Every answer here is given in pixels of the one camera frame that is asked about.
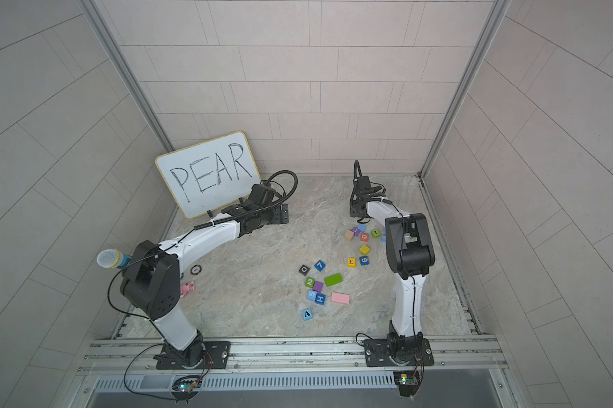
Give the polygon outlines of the blue A block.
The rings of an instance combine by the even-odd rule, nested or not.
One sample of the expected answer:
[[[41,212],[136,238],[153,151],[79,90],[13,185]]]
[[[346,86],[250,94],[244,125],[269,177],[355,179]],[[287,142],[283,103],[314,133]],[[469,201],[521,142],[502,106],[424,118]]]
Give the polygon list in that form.
[[[311,309],[303,310],[302,316],[303,316],[304,321],[309,321],[311,318],[313,318],[312,310]]]

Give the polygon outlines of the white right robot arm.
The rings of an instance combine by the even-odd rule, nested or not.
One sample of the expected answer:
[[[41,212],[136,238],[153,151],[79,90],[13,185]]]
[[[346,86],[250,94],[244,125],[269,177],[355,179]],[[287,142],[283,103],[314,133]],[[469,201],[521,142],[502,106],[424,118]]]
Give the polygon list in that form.
[[[385,196],[383,187],[360,175],[353,178],[350,214],[353,218],[374,219],[386,230],[386,258],[396,274],[391,327],[398,336],[421,333],[424,286],[436,260],[425,215],[399,209]]]

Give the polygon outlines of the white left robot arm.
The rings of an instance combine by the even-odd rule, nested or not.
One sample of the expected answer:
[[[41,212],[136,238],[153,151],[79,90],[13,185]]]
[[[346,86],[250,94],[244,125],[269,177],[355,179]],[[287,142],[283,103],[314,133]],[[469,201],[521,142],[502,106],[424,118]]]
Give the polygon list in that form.
[[[210,221],[182,236],[160,243],[143,241],[122,268],[121,294],[144,312],[174,350],[189,350],[200,338],[179,304],[182,274],[202,256],[229,241],[267,224],[288,222],[284,203],[294,195],[297,186],[280,194],[272,184],[272,180],[263,180],[253,185],[247,199],[224,207]]]

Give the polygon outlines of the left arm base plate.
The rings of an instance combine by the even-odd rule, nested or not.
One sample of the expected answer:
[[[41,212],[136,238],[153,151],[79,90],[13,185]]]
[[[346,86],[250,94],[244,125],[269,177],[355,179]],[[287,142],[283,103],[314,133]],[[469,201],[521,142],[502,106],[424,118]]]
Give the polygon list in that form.
[[[157,370],[224,369],[232,344],[227,341],[204,342],[196,340],[186,350],[177,350],[164,342],[155,355]]]

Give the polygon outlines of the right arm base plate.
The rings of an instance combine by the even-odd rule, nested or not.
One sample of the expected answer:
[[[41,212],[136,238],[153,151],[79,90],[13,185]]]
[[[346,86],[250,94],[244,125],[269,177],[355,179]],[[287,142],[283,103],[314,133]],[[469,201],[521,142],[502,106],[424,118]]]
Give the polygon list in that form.
[[[435,364],[427,338],[365,339],[362,342],[368,367],[415,367]]]

